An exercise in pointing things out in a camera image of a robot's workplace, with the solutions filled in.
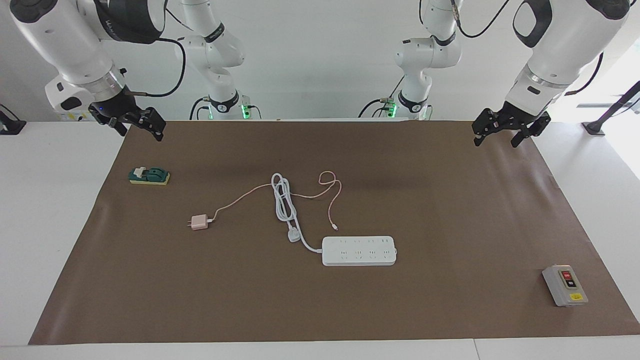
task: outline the switch box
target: switch box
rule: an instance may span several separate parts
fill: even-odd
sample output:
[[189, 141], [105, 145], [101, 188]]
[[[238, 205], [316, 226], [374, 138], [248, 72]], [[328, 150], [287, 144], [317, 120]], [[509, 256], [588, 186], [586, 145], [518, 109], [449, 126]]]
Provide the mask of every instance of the switch box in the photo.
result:
[[557, 306], [578, 306], [589, 302], [569, 265], [554, 265], [542, 271]]
[[396, 253], [391, 236], [328, 236], [322, 240], [325, 266], [391, 266]]

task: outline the power outlet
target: power outlet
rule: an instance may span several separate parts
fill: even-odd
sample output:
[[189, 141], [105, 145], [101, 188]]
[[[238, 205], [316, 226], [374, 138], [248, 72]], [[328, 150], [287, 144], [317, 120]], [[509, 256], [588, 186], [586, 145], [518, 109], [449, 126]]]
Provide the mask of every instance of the power outlet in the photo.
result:
[[329, 236], [322, 240], [325, 266], [391, 266], [396, 263], [391, 236]]

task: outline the wire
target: wire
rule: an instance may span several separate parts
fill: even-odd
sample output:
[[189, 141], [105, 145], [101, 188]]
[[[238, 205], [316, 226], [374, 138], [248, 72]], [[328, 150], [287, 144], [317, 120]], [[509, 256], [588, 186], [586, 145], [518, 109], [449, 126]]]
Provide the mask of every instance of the wire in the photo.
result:
[[600, 66], [602, 65], [602, 60], [603, 59], [604, 59], [604, 53], [600, 53], [600, 57], [598, 59], [598, 64], [596, 65], [596, 69], [593, 71], [593, 75], [591, 75], [591, 78], [589, 79], [589, 81], [587, 81], [587, 83], [584, 84], [583, 87], [579, 88], [578, 90], [569, 91], [564, 96], [575, 95], [575, 94], [583, 91], [584, 89], [586, 89], [591, 84], [591, 82], [596, 78], [596, 76], [598, 75], [598, 71], [600, 71]]
[[169, 15], [171, 15], [171, 17], [173, 17], [173, 18], [178, 22], [178, 24], [180, 24], [180, 25], [184, 26], [185, 28], [187, 28], [187, 29], [189, 29], [189, 30], [193, 31], [193, 29], [191, 29], [189, 26], [187, 26], [187, 24], [185, 24], [185, 23], [183, 23], [182, 21], [180, 21], [180, 19], [178, 19], [178, 18], [177, 18], [177, 17], [176, 17], [172, 12], [171, 12], [171, 10], [169, 10], [169, 9], [164, 9], [164, 10], [165, 10], [166, 12], [168, 12], [168, 13], [169, 13]]
[[169, 39], [169, 38], [159, 38], [158, 41], [170, 42], [170, 43], [176, 44], [176, 45], [178, 45], [180, 47], [180, 50], [182, 51], [182, 72], [180, 73], [180, 79], [178, 80], [178, 83], [175, 85], [175, 87], [171, 89], [171, 91], [166, 92], [164, 94], [149, 94], [149, 93], [146, 93], [146, 92], [132, 92], [136, 96], [167, 97], [167, 96], [173, 94], [176, 90], [178, 90], [178, 88], [182, 84], [182, 80], [184, 79], [184, 71], [186, 70], [186, 67], [187, 67], [187, 53], [184, 51], [184, 46], [182, 46], [182, 44], [180, 44], [180, 42], [178, 42], [178, 41], [176, 41], [174, 39]]
[[381, 101], [380, 101], [380, 99], [375, 99], [375, 100], [371, 101], [369, 104], [367, 104], [367, 106], [365, 106], [365, 107], [362, 109], [362, 111], [361, 111], [361, 112], [360, 112], [360, 114], [358, 115], [358, 118], [362, 117], [362, 114], [364, 114], [364, 112], [365, 112], [365, 111], [367, 111], [367, 109], [368, 109], [371, 105], [375, 104], [376, 102], [381, 102]]
[[198, 109], [198, 111], [196, 111], [196, 120], [200, 120], [200, 110], [208, 110], [209, 107], [208, 106], [202, 106], [201, 108]]
[[15, 117], [15, 120], [21, 121], [20, 118], [16, 114], [14, 114], [13, 111], [11, 111], [11, 109], [7, 108], [5, 105], [2, 105], [2, 104], [0, 104], [0, 106], [2, 106], [6, 111], [9, 111], [9, 113], [13, 115], [13, 117]]
[[[329, 181], [323, 181], [322, 178], [325, 174], [331, 174], [333, 176], [333, 179], [330, 179]], [[275, 211], [276, 211], [276, 217], [283, 222], [287, 222], [287, 225], [289, 226], [289, 241], [291, 242], [296, 242], [298, 240], [302, 241], [302, 244], [304, 244], [304, 246], [312, 252], [316, 252], [318, 254], [322, 253], [322, 250], [320, 249], [314, 249], [311, 246], [309, 246], [309, 244], [307, 244], [307, 241], [304, 238], [304, 235], [302, 235], [302, 232], [300, 231], [300, 223], [298, 221], [298, 213], [296, 211], [296, 208], [293, 206], [293, 201], [291, 200], [291, 197], [302, 197], [304, 199], [316, 199], [324, 194], [326, 194], [329, 190], [331, 190], [333, 188], [334, 185], [338, 184], [338, 192], [333, 196], [333, 199], [331, 200], [331, 203], [329, 203], [329, 207], [327, 208], [327, 217], [329, 218], [329, 223], [331, 223], [331, 227], [338, 231], [338, 226], [333, 222], [332, 218], [331, 218], [331, 208], [333, 206], [333, 203], [335, 202], [335, 200], [338, 198], [338, 196], [340, 195], [340, 193], [342, 192], [342, 181], [338, 180], [335, 176], [335, 174], [332, 171], [323, 171], [320, 173], [319, 177], [318, 177], [318, 184], [323, 185], [323, 186], [327, 186], [326, 189], [324, 189], [324, 191], [322, 191], [321, 193], [317, 194], [317, 195], [312, 195], [312, 196], [307, 196], [307, 195], [300, 195], [297, 193], [291, 193], [291, 187], [289, 186], [289, 180], [287, 180], [286, 178], [282, 177], [282, 175], [280, 175], [279, 173], [275, 173], [271, 176], [271, 182], [269, 184], [262, 184], [259, 186], [256, 186], [255, 188], [249, 190], [248, 192], [242, 194], [242, 196], [240, 196], [239, 198], [237, 198], [234, 202], [232, 202], [229, 205], [223, 206], [220, 209], [217, 209], [216, 212], [213, 214], [213, 217], [210, 219], [207, 219], [208, 223], [214, 222], [216, 221], [217, 217], [218, 217], [218, 213], [224, 209], [228, 209], [230, 207], [232, 207], [233, 205], [237, 204], [240, 200], [242, 200], [243, 198], [245, 198], [246, 196], [248, 196], [249, 194], [253, 193], [254, 191], [261, 189], [261, 188], [265, 188], [267, 186], [271, 186], [273, 189], [273, 196], [275, 198]]]
[[500, 7], [500, 10], [498, 10], [498, 12], [495, 14], [491, 22], [489, 22], [489, 25], [487, 25], [486, 28], [484, 28], [482, 31], [480, 31], [475, 35], [469, 35], [464, 30], [462, 30], [462, 24], [460, 22], [460, 13], [458, 11], [458, 5], [456, 5], [456, 0], [451, 0], [451, 6], [453, 7], [453, 17], [456, 19], [456, 24], [458, 25], [458, 29], [460, 29], [460, 32], [462, 33], [462, 35], [465, 35], [468, 38], [477, 38], [477, 37], [480, 37], [482, 34], [486, 33], [487, 30], [489, 30], [491, 25], [493, 25], [495, 20], [498, 19], [498, 16], [500, 16], [500, 13], [502, 13], [504, 8], [507, 6], [507, 4], [509, 4], [510, 1], [511, 0], [506, 0], [504, 4], [502, 4], [502, 6]]
[[198, 104], [200, 104], [202, 101], [205, 101], [205, 99], [206, 97], [201, 97], [193, 103], [193, 106], [191, 107], [191, 113], [189, 114], [189, 120], [193, 120], [193, 113], [196, 111]]
[[431, 117], [433, 116], [433, 105], [427, 105], [427, 108], [431, 108], [431, 112], [429, 113], [429, 118], [427, 119], [427, 121], [430, 121]]
[[249, 105], [247, 106], [249, 109], [256, 109], [258, 110], [258, 115], [260, 115], [260, 120], [262, 120], [262, 112], [260, 111], [260, 108], [257, 107], [256, 105]]
[[405, 77], [406, 77], [406, 75], [402, 75], [402, 77], [400, 78], [400, 81], [398, 81], [398, 84], [394, 88], [394, 91], [392, 91], [391, 95], [389, 95], [390, 98], [394, 97], [394, 94], [396, 93], [396, 90], [398, 90], [398, 88], [400, 87], [400, 84], [402, 83], [402, 81], [404, 80]]
[[385, 109], [386, 109], [385, 107], [382, 107], [382, 108], [380, 108], [380, 109], [378, 109], [378, 110], [374, 111], [374, 112], [373, 112], [373, 116], [372, 116], [372, 117], [376, 117], [376, 113], [377, 113], [378, 111], [380, 111], [380, 114], [378, 115], [378, 117], [381, 117], [381, 116], [382, 116], [382, 113], [385, 111]]
[[618, 115], [622, 115], [622, 114], [626, 113], [627, 111], [631, 110], [631, 108], [633, 108], [639, 101], [640, 101], [640, 97], [633, 104], [631, 104], [627, 109], [625, 109], [625, 111], [623, 111], [621, 113], [618, 113], [618, 114], [615, 114], [615, 115], [611, 115], [611, 117], [616, 117]]

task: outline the metal stand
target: metal stand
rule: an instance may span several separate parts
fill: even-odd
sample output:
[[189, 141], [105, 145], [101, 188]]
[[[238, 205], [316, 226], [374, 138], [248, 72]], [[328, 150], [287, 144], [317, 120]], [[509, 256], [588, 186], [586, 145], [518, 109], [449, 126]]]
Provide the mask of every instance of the metal stand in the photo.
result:
[[0, 135], [18, 135], [26, 124], [26, 121], [9, 119], [0, 111]]
[[611, 107], [604, 113], [598, 120], [594, 122], [583, 122], [582, 126], [590, 135], [595, 136], [604, 136], [604, 132], [602, 131], [602, 125], [607, 122], [618, 110], [622, 109], [622, 107], [629, 102], [629, 100], [633, 99], [636, 94], [640, 92], [640, 81], [638, 81], [634, 86], [631, 86], [628, 92], [625, 95], [622, 95], [620, 100], [615, 104], [611, 105]]

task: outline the black cable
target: black cable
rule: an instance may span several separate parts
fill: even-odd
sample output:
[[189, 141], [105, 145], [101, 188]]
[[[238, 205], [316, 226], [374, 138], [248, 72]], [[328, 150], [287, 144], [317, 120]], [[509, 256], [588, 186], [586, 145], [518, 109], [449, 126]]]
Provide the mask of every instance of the black cable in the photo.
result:
[[176, 17], [172, 12], [171, 12], [171, 10], [169, 10], [169, 9], [164, 9], [164, 10], [165, 10], [166, 12], [168, 12], [168, 13], [169, 13], [169, 15], [171, 15], [171, 17], [173, 17], [173, 18], [178, 22], [178, 24], [180, 24], [180, 25], [184, 26], [185, 28], [187, 28], [187, 29], [189, 29], [189, 30], [193, 31], [193, 29], [191, 29], [189, 26], [187, 26], [187, 24], [185, 24], [185, 23], [183, 23], [182, 21], [180, 21], [180, 19], [178, 19], [178, 18], [177, 18], [177, 17]]
[[400, 81], [398, 81], [398, 85], [396, 85], [396, 87], [394, 88], [394, 91], [391, 92], [391, 95], [389, 95], [389, 97], [393, 98], [394, 94], [396, 93], [396, 90], [398, 90], [398, 88], [400, 87], [400, 84], [402, 83], [402, 80], [404, 80], [404, 77], [406, 75], [402, 75], [402, 78], [400, 79]]
[[374, 111], [374, 112], [373, 112], [373, 115], [372, 115], [371, 117], [376, 117], [376, 113], [377, 113], [378, 111], [380, 111], [380, 114], [378, 115], [378, 117], [381, 117], [381, 116], [382, 116], [382, 113], [385, 111], [385, 109], [386, 109], [385, 107], [382, 107], [382, 108], [380, 108], [380, 109], [378, 109], [378, 110]]
[[196, 120], [200, 120], [200, 110], [205, 109], [208, 110], [209, 107], [208, 106], [202, 106], [201, 108], [198, 109], [198, 111], [196, 111]]
[[579, 88], [578, 90], [569, 91], [564, 96], [575, 95], [575, 94], [583, 91], [584, 89], [586, 89], [587, 86], [589, 86], [591, 84], [591, 82], [596, 78], [596, 75], [598, 75], [598, 71], [600, 71], [600, 66], [602, 65], [602, 59], [604, 59], [604, 53], [600, 53], [600, 57], [598, 59], [598, 65], [596, 65], [596, 69], [593, 71], [593, 75], [591, 75], [591, 79], [589, 79], [589, 81], [587, 81], [587, 83], [584, 84], [583, 87]]
[[611, 115], [611, 117], [616, 117], [618, 115], [622, 115], [622, 114], [626, 113], [627, 111], [631, 110], [631, 108], [633, 108], [638, 103], [638, 101], [640, 101], [640, 97], [633, 104], [631, 104], [631, 106], [629, 106], [627, 109], [625, 109], [625, 111], [623, 111], [621, 113], [618, 113], [618, 114], [615, 114], [615, 115]]
[[170, 42], [172, 44], [176, 44], [180, 47], [180, 50], [182, 51], [182, 72], [180, 73], [180, 79], [178, 80], [178, 83], [175, 85], [174, 88], [171, 89], [171, 91], [166, 92], [164, 94], [148, 94], [146, 92], [133, 92], [134, 95], [137, 96], [148, 96], [148, 97], [166, 97], [169, 96], [171, 94], [173, 94], [176, 90], [178, 90], [178, 88], [180, 87], [180, 85], [182, 84], [182, 80], [184, 79], [184, 71], [187, 67], [187, 53], [184, 51], [184, 46], [182, 46], [182, 44], [180, 44], [180, 42], [174, 40], [174, 39], [170, 39], [170, 38], [159, 38], [158, 41], [162, 41], [162, 42]]
[[193, 103], [193, 106], [191, 107], [191, 113], [189, 114], [189, 120], [193, 120], [193, 113], [196, 111], [196, 107], [198, 106], [198, 104], [200, 104], [202, 101], [204, 101], [204, 99], [199, 98], [198, 100], [196, 100], [196, 102]]
[[364, 114], [364, 112], [365, 112], [365, 111], [367, 111], [367, 109], [368, 109], [371, 105], [375, 104], [376, 102], [381, 102], [381, 101], [380, 101], [380, 99], [375, 99], [375, 100], [371, 101], [369, 104], [367, 104], [367, 106], [365, 106], [365, 107], [364, 107], [364, 109], [362, 109], [362, 111], [361, 111], [361, 112], [360, 112], [360, 114], [358, 115], [358, 118], [362, 117], [362, 114]]
[[431, 108], [431, 112], [429, 113], [429, 120], [431, 120], [431, 117], [433, 116], [433, 105], [427, 105], [427, 109]]
[[11, 111], [11, 109], [7, 108], [5, 105], [2, 105], [2, 104], [0, 104], [0, 106], [2, 106], [6, 111], [9, 111], [9, 113], [13, 115], [13, 117], [15, 117], [15, 120], [21, 121], [20, 118], [16, 114], [14, 114], [13, 111]]
[[453, 9], [453, 13], [457, 14], [454, 17], [456, 18], [456, 23], [458, 24], [458, 29], [460, 29], [460, 32], [462, 33], [462, 35], [465, 35], [468, 38], [477, 38], [480, 37], [482, 34], [486, 33], [487, 30], [489, 30], [489, 28], [491, 27], [491, 25], [493, 25], [493, 23], [495, 22], [496, 19], [498, 19], [498, 16], [500, 16], [500, 13], [502, 13], [502, 11], [504, 10], [504, 8], [507, 6], [507, 4], [510, 2], [511, 0], [506, 0], [504, 2], [504, 4], [502, 4], [502, 6], [500, 7], [500, 10], [498, 10], [498, 12], [495, 14], [495, 16], [493, 17], [493, 19], [491, 20], [491, 22], [489, 22], [489, 25], [486, 26], [486, 28], [484, 28], [482, 31], [480, 31], [479, 33], [475, 34], [475, 35], [469, 35], [467, 34], [464, 30], [462, 30], [462, 24], [460, 22], [460, 13], [458, 11], [458, 5], [456, 5], [456, 1], [455, 0], [451, 0], [451, 6], [454, 8]]
[[249, 105], [247, 106], [249, 109], [257, 109], [258, 110], [258, 115], [260, 115], [260, 120], [262, 120], [262, 112], [260, 111], [260, 108], [257, 107], [256, 105]]

